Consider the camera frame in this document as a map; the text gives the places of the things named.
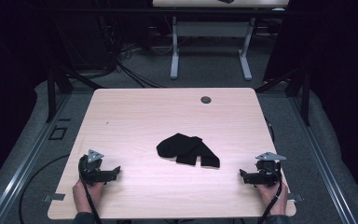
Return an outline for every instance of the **hand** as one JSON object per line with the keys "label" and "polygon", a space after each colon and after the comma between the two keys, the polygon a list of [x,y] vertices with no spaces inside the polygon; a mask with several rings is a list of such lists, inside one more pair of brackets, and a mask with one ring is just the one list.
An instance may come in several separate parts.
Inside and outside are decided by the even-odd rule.
{"label": "hand", "polygon": [[[92,202],[97,206],[101,198],[101,191],[103,190],[103,183],[95,183],[94,186],[87,185],[89,195],[91,196]],[[88,212],[92,213],[89,201],[87,200],[86,191],[84,190],[81,180],[77,180],[75,185],[72,187],[74,193],[74,201],[77,212]]]}
{"label": "hand", "polygon": [[[263,204],[267,207],[271,200],[275,197],[279,183],[274,186],[267,187],[267,185],[257,185],[258,190],[261,194],[261,199]],[[286,205],[287,205],[288,190],[287,186],[282,183],[282,191],[277,202],[272,206],[269,211],[270,215],[286,215]]]}

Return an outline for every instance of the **gray carpet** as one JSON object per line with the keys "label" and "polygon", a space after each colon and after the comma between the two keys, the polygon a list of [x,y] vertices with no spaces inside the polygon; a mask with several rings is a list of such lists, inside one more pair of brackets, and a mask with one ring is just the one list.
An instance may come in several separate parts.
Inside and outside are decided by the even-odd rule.
{"label": "gray carpet", "polygon": [[[237,50],[240,39],[188,39],[180,47],[179,76],[170,79],[171,53],[159,55],[154,51],[137,49],[123,64],[131,71],[147,77],[164,87],[249,87],[257,88],[262,84],[273,41],[255,37],[248,52],[248,60],[254,79],[245,81]],[[106,88],[141,88],[124,72],[93,79]],[[70,152],[76,134],[88,107],[92,90],[72,80],[76,90],[67,99],[63,110],[52,125],[67,128],[62,140],[46,140],[37,156],[31,175],[44,164]],[[36,88],[37,105],[19,141],[14,146],[7,162],[0,172],[0,198],[10,179],[15,174],[26,154],[34,147],[39,134],[46,128],[47,85],[42,83]],[[58,92],[59,97],[66,99]],[[293,99],[282,94],[281,88],[258,94],[262,110],[271,123],[275,134],[277,152],[287,157],[282,163],[291,191],[300,193],[305,201],[296,204],[297,212],[291,217],[293,223],[342,223],[334,201],[321,177],[312,157],[310,141],[296,117]],[[358,223],[358,186],[351,173],[340,159],[339,145],[334,131],[314,94],[310,99],[311,129],[326,157],[342,194],[347,200]],[[46,194],[55,191],[61,178],[66,158],[56,161],[36,176],[29,185],[23,199],[22,213],[25,223],[71,223],[70,220],[50,220],[47,217],[49,203],[42,202]],[[18,215],[19,197],[7,208],[3,223],[20,223]],[[134,220],[133,223],[167,223],[171,220]],[[255,218],[246,218],[245,223],[256,223]],[[203,219],[198,223],[241,223],[238,219]],[[103,223],[115,223],[105,220]]]}

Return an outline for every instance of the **black cloth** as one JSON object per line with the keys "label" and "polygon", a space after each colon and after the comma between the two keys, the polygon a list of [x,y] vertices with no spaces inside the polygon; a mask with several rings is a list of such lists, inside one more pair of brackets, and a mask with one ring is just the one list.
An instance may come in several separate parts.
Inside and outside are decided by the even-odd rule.
{"label": "black cloth", "polygon": [[189,137],[177,133],[159,143],[157,152],[160,157],[176,156],[176,162],[189,165],[195,165],[197,157],[201,156],[201,166],[220,167],[219,158],[197,136]]}
{"label": "black cloth", "polygon": [[94,224],[95,217],[92,213],[81,212],[77,213],[72,224]]}

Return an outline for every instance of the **black cable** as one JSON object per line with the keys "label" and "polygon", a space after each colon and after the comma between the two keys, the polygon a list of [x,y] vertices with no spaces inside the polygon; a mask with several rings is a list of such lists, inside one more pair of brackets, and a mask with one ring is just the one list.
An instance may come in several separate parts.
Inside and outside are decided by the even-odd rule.
{"label": "black cable", "polygon": [[51,165],[53,162],[59,161],[65,157],[69,157],[69,154],[66,154],[64,156],[61,156],[57,159],[54,159],[48,163],[46,163],[44,166],[42,166],[39,170],[36,171],[36,173],[34,175],[31,176],[30,180],[28,181],[28,183],[25,185],[24,190],[22,191],[21,195],[20,195],[20,201],[19,201],[19,219],[20,219],[20,223],[23,224],[24,220],[22,218],[22,199],[24,197],[25,191],[27,190],[28,186],[31,184],[31,182],[33,181],[33,179],[41,172],[43,171],[46,167],[48,167],[49,165]]}
{"label": "black cable", "polygon": [[100,216],[98,215],[97,209],[95,208],[95,205],[92,202],[92,198],[91,198],[91,195],[89,193],[89,189],[86,186],[86,182],[84,181],[82,175],[80,174],[80,165],[79,165],[79,178],[80,178],[81,183],[83,184],[84,190],[86,191],[87,201],[89,202],[89,207],[91,208],[92,214],[95,217],[95,222],[97,224],[102,224]]}
{"label": "black cable", "polygon": [[[92,75],[81,75],[82,77],[86,77],[87,79],[94,79],[97,77],[106,77],[107,75],[111,74],[112,72],[114,72],[116,70],[116,68],[107,68],[104,69],[102,72],[100,73],[96,73],[96,74],[92,74]],[[71,76],[70,74],[66,74],[68,78],[74,78],[75,77]]]}
{"label": "black cable", "polygon": [[272,129],[272,125],[271,125],[271,123],[269,123],[269,120],[266,117],[264,117],[264,120],[266,121],[268,128],[270,130],[272,142],[275,143],[275,133],[274,133],[274,130]]}
{"label": "black cable", "polygon": [[124,47],[121,48],[121,51],[118,54],[117,63],[130,59],[132,57],[132,51],[136,49],[134,44],[125,43],[123,46]]}
{"label": "black cable", "polygon": [[275,171],[266,168],[265,169],[269,170],[270,172],[272,172],[273,174],[275,174],[278,178],[279,178],[279,187],[277,190],[277,193],[275,194],[275,197],[272,198],[271,202],[269,203],[269,205],[267,206],[266,210],[264,211],[263,216],[258,219],[257,224],[262,224],[264,222],[264,220],[266,219],[267,215],[269,214],[269,211],[271,210],[272,206],[278,201],[279,196],[281,195],[282,192],[282,179],[280,176],[277,175],[277,173],[275,173]]}
{"label": "black cable", "polygon": [[164,86],[159,85],[158,83],[143,77],[139,74],[136,74],[134,72],[132,72],[129,68],[127,68],[126,66],[124,66],[122,63],[118,63],[117,64],[118,67],[121,68],[121,70],[123,70],[129,77],[131,77],[134,81],[136,81],[139,85],[141,85],[143,88],[145,88],[145,85],[148,85],[150,87],[154,87],[154,88],[164,88]]}
{"label": "black cable", "polygon": [[179,221],[178,221],[178,223],[187,223],[187,222],[193,222],[194,219],[180,219]]}
{"label": "black cable", "polygon": [[168,224],[176,224],[175,221],[174,221],[174,222],[169,222],[167,219],[164,219],[164,221],[165,221],[166,223],[168,223]]}

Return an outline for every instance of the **wooden table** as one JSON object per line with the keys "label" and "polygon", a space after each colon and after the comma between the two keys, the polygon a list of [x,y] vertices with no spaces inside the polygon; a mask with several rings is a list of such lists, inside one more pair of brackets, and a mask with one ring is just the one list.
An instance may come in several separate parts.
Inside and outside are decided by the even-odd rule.
{"label": "wooden table", "polygon": [[[203,103],[203,96],[212,101]],[[161,158],[156,146],[176,133],[202,138],[220,168]],[[51,203],[50,218],[75,217],[72,186],[89,149],[104,154],[102,170],[121,166],[97,206],[101,218],[112,219],[259,217],[258,190],[243,183],[239,170],[255,173],[255,156],[275,153],[252,89],[97,90],[56,190],[64,200]],[[295,212],[289,202],[287,215]]]}
{"label": "wooden table", "polygon": [[[236,7],[257,10],[259,8],[287,7],[289,0],[234,0],[227,4],[218,0],[153,0],[153,7]],[[172,65],[171,78],[178,78],[179,48],[178,36],[229,36],[244,37],[242,48],[238,50],[243,77],[252,80],[251,70],[246,59],[246,53],[254,30],[255,19],[249,22],[207,22],[207,21],[177,21],[172,19]]]}

